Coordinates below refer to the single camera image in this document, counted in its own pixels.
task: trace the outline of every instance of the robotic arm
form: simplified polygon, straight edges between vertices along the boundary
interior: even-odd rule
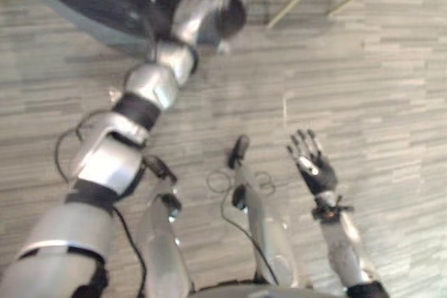
[[[71,162],[64,203],[49,210],[6,270],[0,297],[100,297],[112,241],[114,203],[132,194],[145,164],[141,149],[160,114],[175,102],[198,62],[200,27],[228,0],[182,0],[173,38],[134,68],[124,93],[94,125]]]

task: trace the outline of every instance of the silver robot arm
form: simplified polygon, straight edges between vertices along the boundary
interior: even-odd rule
[[[337,195],[337,176],[324,155],[312,130],[299,130],[291,136],[294,146],[288,151],[312,195],[316,207],[312,211],[320,223],[330,266],[340,278],[350,298],[389,298],[379,275],[363,247],[360,233]]]
[[[156,59],[134,68],[124,93],[94,125],[71,162],[64,203],[37,223],[7,268],[0,297],[99,297],[112,242],[112,209],[132,194],[144,171],[141,149],[159,115],[170,108],[198,62],[193,46],[202,21],[224,0],[184,0],[172,40]]]

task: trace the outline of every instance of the floor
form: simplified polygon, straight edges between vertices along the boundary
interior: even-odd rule
[[[249,242],[221,220],[221,198],[205,186],[247,133],[247,160],[272,175],[272,201],[315,288],[343,295],[284,148],[291,131],[313,128],[391,297],[447,297],[447,0],[358,0],[333,19],[324,12],[337,0],[304,0],[264,30],[285,1],[254,0],[231,53],[203,58],[152,134],[149,151],[179,177],[175,229],[196,286],[254,271]],[[38,0],[0,0],[0,272],[67,191],[52,164],[54,140],[110,106],[137,62]],[[153,182],[119,204],[132,229]],[[105,297],[134,297],[138,264],[115,225]]]

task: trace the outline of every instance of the wire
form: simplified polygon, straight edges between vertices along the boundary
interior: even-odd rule
[[[61,145],[62,143],[64,143],[64,140],[71,134],[71,133],[75,133],[77,138],[79,139],[80,142],[83,141],[82,139],[82,135],[80,133],[80,129],[85,125],[86,122],[88,122],[92,117],[98,115],[98,114],[103,114],[108,112],[107,110],[94,110],[92,112],[90,112],[89,114],[86,114],[81,121],[78,122],[78,124],[76,125],[76,127],[73,128],[69,128],[66,131],[64,131],[56,140],[56,143],[54,145],[54,150],[53,150],[53,161],[54,161],[54,165],[56,166],[57,172],[59,173],[59,175],[62,177],[62,179],[68,184],[70,182],[70,179],[67,177],[66,173],[62,170],[61,167],[61,163],[60,163],[60,157],[59,157],[59,152],[61,149]]]
[[[82,142],[82,135],[80,133],[80,129],[85,125],[85,123],[87,123],[92,117],[98,115],[98,114],[102,114],[102,113],[106,113],[108,112],[108,110],[94,110],[92,112],[90,112],[89,114],[85,115],[81,121],[79,121],[79,123],[76,125],[76,127],[73,128],[69,128],[68,130],[64,131],[58,138],[56,141],[56,144],[54,146],[54,152],[53,152],[53,159],[54,159],[54,165],[56,166],[57,172],[61,175],[62,179],[68,184],[70,182],[70,179],[66,176],[65,172],[62,170],[61,168],[61,164],[59,162],[59,150],[60,150],[60,146],[62,145],[62,143],[64,142],[64,140],[71,134],[71,133],[75,133],[76,136],[78,137],[79,141]],[[138,295],[137,298],[144,298],[145,293],[145,285],[146,285],[146,275],[147,275],[147,268],[146,268],[146,263],[143,260],[140,251],[138,250],[138,247],[136,246],[132,235],[129,231],[129,227],[127,225],[126,219],[124,218],[124,216],[122,215],[122,213],[118,210],[118,208],[116,208],[115,206],[113,207],[113,210],[115,211],[115,213],[118,216],[119,221],[121,221],[122,227],[124,229],[124,233],[126,234],[126,238],[127,241],[129,243],[129,245],[131,246],[131,248],[133,249],[133,252],[135,253],[135,255],[137,256],[138,262],[140,263],[141,266],[141,282],[140,282],[140,288],[138,289]]]
[[[78,137],[79,141],[83,141],[80,130],[81,128],[85,125],[85,123],[87,123],[91,118],[95,117],[98,114],[103,114],[103,113],[107,113],[109,112],[109,110],[93,110],[91,111],[89,114],[85,115],[81,121],[79,121],[79,123],[77,124],[77,126],[75,127],[75,132],[76,132],[76,136]]]
[[[138,294],[137,294],[137,298],[144,298],[145,296],[145,286],[146,286],[146,274],[147,274],[147,268],[146,268],[146,263],[143,260],[140,251],[138,250],[138,247],[136,246],[131,232],[129,230],[129,227],[127,226],[127,222],[126,219],[124,218],[124,216],[122,215],[122,213],[118,210],[118,208],[116,208],[115,206],[113,207],[113,211],[115,211],[115,213],[117,214],[119,221],[121,221],[121,224],[123,226],[124,232],[126,233],[126,237],[127,237],[127,241],[129,242],[129,245],[131,246],[131,248],[133,249],[133,252],[135,253],[138,262],[140,263],[141,266],[141,282],[140,282],[140,288],[138,289]]]
[[[74,132],[75,129],[74,128],[70,128],[68,130],[66,130],[65,132],[63,132],[56,140],[56,144],[54,145],[54,151],[53,151],[53,161],[54,161],[54,165],[56,166],[57,172],[59,173],[59,175],[62,177],[62,179],[68,184],[70,182],[70,180],[68,179],[68,177],[66,176],[66,174],[64,173],[64,171],[62,170],[61,167],[61,163],[59,162],[59,149],[61,147],[61,144],[64,142],[64,140],[72,133]]]
[[[258,179],[259,182],[259,189],[264,191],[267,188],[270,188],[270,192],[267,192],[266,195],[272,195],[273,193],[277,192],[277,186],[275,183],[273,183],[272,175],[269,174],[266,171],[256,172],[254,176]],[[267,181],[261,182],[259,179],[260,176],[266,176]]]
[[[223,176],[225,176],[226,180],[228,181],[228,185],[227,188],[224,190],[219,190],[215,187],[213,187],[210,183],[211,181],[211,176],[216,175],[216,174],[221,174]],[[276,275],[274,274],[273,268],[270,266],[266,256],[264,255],[264,252],[262,251],[262,249],[260,248],[258,242],[256,242],[256,240],[250,235],[250,233],[247,232],[247,230],[245,230],[241,225],[239,225],[238,223],[236,223],[235,221],[231,220],[229,217],[227,217],[225,215],[225,201],[228,198],[228,195],[230,194],[230,192],[232,190],[235,189],[235,187],[231,184],[231,177],[226,174],[224,171],[221,170],[215,170],[213,172],[211,172],[211,174],[208,175],[207,179],[206,179],[206,183],[207,183],[207,187],[210,191],[212,191],[213,193],[218,193],[218,194],[222,194],[225,193],[225,195],[222,198],[221,201],[221,205],[220,205],[220,209],[221,209],[221,217],[222,219],[224,219],[227,223],[229,223],[230,225],[232,225],[233,227],[237,228],[239,231],[241,231],[242,233],[244,233],[244,235],[247,237],[247,239],[251,242],[251,244],[253,245],[253,247],[256,249],[256,251],[258,252],[258,254],[261,256],[261,258],[263,259],[263,262],[265,264],[265,266],[268,268],[268,271],[270,272],[271,277],[273,278],[273,281],[276,285],[279,285],[279,281],[278,278],[276,277]]]

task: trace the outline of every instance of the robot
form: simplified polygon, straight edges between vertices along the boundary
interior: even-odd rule
[[[210,16],[221,18],[230,4],[231,0],[180,2],[170,38],[158,39],[155,53],[129,72],[122,97],[82,142],[71,161],[70,191],[29,234],[3,274],[0,297],[100,297],[108,284],[114,204],[131,196],[147,169],[159,183],[136,235],[136,249],[145,265],[139,298],[331,297],[312,290],[295,261],[279,216],[257,192],[258,182],[244,161],[247,136],[239,138],[228,159],[237,187],[227,193],[233,191],[233,205],[248,213],[256,274],[252,281],[222,283],[206,290],[194,288],[170,224],[181,209],[172,188],[177,178],[162,161],[142,154],[151,128],[174,104],[179,88],[198,63],[196,45],[202,24]],[[315,134],[299,131],[292,141],[288,150],[315,197],[313,215],[347,295],[388,297],[349,220],[350,208],[340,205],[335,172]]]

